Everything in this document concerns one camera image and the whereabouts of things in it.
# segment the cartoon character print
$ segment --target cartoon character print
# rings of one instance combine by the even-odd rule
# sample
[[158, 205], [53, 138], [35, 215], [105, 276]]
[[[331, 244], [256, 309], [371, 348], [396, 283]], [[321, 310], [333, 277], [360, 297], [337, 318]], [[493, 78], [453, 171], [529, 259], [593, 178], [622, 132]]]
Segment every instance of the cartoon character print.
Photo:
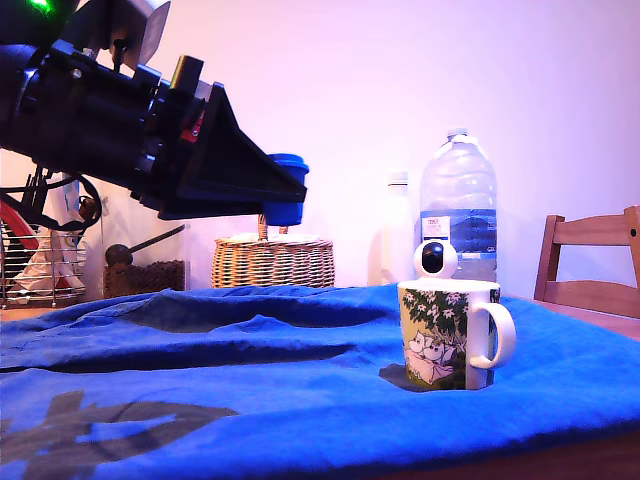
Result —
[[451, 360], [456, 348], [445, 345], [437, 338], [418, 332], [409, 341], [409, 348], [405, 350], [407, 366], [412, 373], [429, 385], [436, 380], [451, 375], [453, 367], [444, 365]]

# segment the blue cloth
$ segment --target blue cloth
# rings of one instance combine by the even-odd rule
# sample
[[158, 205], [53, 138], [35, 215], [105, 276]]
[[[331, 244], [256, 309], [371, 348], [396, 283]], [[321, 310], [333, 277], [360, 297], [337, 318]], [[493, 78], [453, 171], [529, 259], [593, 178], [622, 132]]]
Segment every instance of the blue cloth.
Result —
[[640, 342], [502, 303], [518, 346], [481, 391], [403, 388], [395, 285], [167, 290], [2, 324], [1, 476], [360, 478], [640, 428]]

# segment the wooden table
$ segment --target wooden table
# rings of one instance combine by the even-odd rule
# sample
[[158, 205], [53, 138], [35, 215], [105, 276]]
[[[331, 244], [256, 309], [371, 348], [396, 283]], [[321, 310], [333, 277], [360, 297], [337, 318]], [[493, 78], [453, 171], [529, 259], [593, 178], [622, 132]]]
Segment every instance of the wooden table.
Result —
[[[640, 320], [582, 310], [579, 308], [537, 302], [550, 310], [570, 315], [640, 341]], [[40, 315], [52, 309], [4, 310], [2, 321]], [[432, 470], [401, 472], [379, 480], [538, 480], [538, 479], [640, 479], [640, 430], [589, 441], [540, 450], [533, 453], [506, 455], [484, 461]]]

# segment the dish rack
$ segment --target dish rack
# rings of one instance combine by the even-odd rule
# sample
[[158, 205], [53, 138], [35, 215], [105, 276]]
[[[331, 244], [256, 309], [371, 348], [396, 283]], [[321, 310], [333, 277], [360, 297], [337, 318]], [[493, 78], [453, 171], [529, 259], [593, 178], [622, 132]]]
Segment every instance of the dish rack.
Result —
[[78, 245], [80, 235], [44, 230], [19, 236], [0, 222], [2, 309], [67, 306], [84, 295], [86, 249]]

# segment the camera lens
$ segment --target camera lens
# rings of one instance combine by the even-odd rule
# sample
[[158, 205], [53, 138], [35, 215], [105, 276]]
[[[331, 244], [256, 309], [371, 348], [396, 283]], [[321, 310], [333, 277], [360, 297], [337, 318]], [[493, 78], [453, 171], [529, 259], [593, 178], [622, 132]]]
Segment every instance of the camera lens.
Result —
[[422, 268], [428, 273], [438, 273], [444, 265], [444, 248], [440, 242], [429, 242], [422, 247]]

